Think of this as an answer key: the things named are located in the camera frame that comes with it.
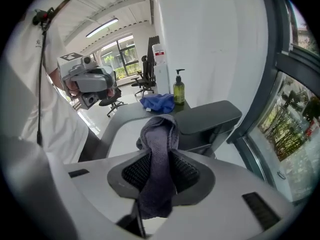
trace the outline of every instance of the gray towel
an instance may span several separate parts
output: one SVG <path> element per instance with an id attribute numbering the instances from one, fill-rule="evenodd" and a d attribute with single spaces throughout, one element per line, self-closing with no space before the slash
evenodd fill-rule
<path id="1" fill-rule="evenodd" d="M 179 130 L 169 114 L 152 117 L 142 128 L 136 142 L 138 149 L 151 149 L 150 177 L 139 195 L 142 219 L 167 218 L 171 199 L 177 193 L 171 178 L 168 152 L 178 148 Z"/>

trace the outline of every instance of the glass window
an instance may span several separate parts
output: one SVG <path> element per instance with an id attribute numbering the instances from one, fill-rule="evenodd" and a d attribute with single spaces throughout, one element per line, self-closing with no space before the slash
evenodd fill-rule
<path id="1" fill-rule="evenodd" d="M 127 70 L 129 76 L 134 75 L 136 73 L 141 73 L 141 68 L 140 68 L 139 62 L 137 62 L 135 64 L 131 64 L 129 66 L 126 66 L 126 70 Z"/>
<path id="2" fill-rule="evenodd" d="M 288 3 L 288 10 L 293 35 L 292 43 L 320 55 L 317 41 L 299 10 L 291 2 Z"/>
<path id="3" fill-rule="evenodd" d="M 120 39 L 119 41 L 119 46 L 120 49 L 124 49 L 130 46 L 134 46 L 135 45 L 135 41 L 134 41 L 134 36 L 133 35 L 129 35 L 127 37 L 124 37 L 122 39 Z"/>
<path id="4" fill-rule="evenodd" d="M 109 43 L 97 51 L 96 56 L 97 60 L 101 59 L 99 65 L 112 67 L 117 80 L 141 72 L 133 35 Z"/>
<path id="5" fill-rule="evenodd" d="M 320 175 L 320 100 L 300 82 L 279 75 L 279 90 L 249 137 L 276 188 L 295 202 L 312 193 Z"/>
<path id="6" fill-rule="evenodd" d="M 118 46 L 114 45 L 101 52 L 101 62 L 103 66 L 110 66 L 115 71 L 116 79 L 122 79 L 127 76 L 124 64 L 122 62 Z"/>
<path id="7" fill-rule="evenodd" d="M 135 47 L 123 50 L 122 55 L 126 64 L 138 61 L 138 55 Z"/>

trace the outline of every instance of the fluorescent light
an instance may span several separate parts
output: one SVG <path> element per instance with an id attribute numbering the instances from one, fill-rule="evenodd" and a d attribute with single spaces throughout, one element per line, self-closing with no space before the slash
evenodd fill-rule
<path id="1" fill-rule="evenodd" d="M 109 20 L 107 21 L 106 23 L 104 23 L 103 25 L 97 27 L 95 30 L 91 31 L 89 34 L 87 34 L 85 37 L 86 38 L 90 38 L 92 37 L 93 35 L 95 35 L 96 33 L 98 33 L 99 31 L 105 29 L 106 27 L 112 25 L 113 23 L 116 23 L 118 22 L 118 19 L 117 18 L 114 18 L 112 20 Z"/>
<path id="2" fill-rule="evenodd" d="M 127 36 L 127 37 L 124 37 L 124 38 L 120 39 L 118 42 L 119 42 L 119 43 L 122 43 L 122 42 L 124 42 L 124 41 L 130 40 L 130 39 L 133 39 L 133 38 L 134 38 L 133 35 L 129 35 L 129 36 Z"/>
<path id="3" fill-rule="evenodd" d="M 104 56 L 107 56 L 107 55 L 110 54 L 110 53 L 113 53 L 113 51 L 109 51 L 109 52 L 106 53 L 105 55 L 102 55 L 101 58 L 104 57 Z"/>

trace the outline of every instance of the gray chair armrest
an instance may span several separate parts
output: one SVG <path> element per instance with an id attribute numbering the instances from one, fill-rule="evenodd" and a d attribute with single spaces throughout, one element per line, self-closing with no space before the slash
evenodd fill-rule
<path id="1" fill-rule="evenodd" d="M 131 78 L 131 80 L 135 80 L 135 82 L 137 83 L 137 85 L 139 86 L 139 88 L 141 88 L 141 84 L 138 81 L 139 77 L 135 77 L 135 78 Z"/>
<path id="2" fill-rule="evenodd" d="M 175 114 L 183 135 L 192 135 L 212 130 L 214 134 L 230 131 L 242 113 L 231 102 L 222 100 L 183 110 Z"/>

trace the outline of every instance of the soap bottle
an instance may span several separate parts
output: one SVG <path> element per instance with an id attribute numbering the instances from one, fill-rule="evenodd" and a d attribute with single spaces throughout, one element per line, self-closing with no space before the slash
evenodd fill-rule
<path id="1" fill-rule="evenodd" d="M 184 69 L 176 69 L 177 75 L 175 78 L 175 83 L 173 85 L 173 100 L 176 105 L 185 104 L 185 84 L 181 82 L 180 71 Z"/>

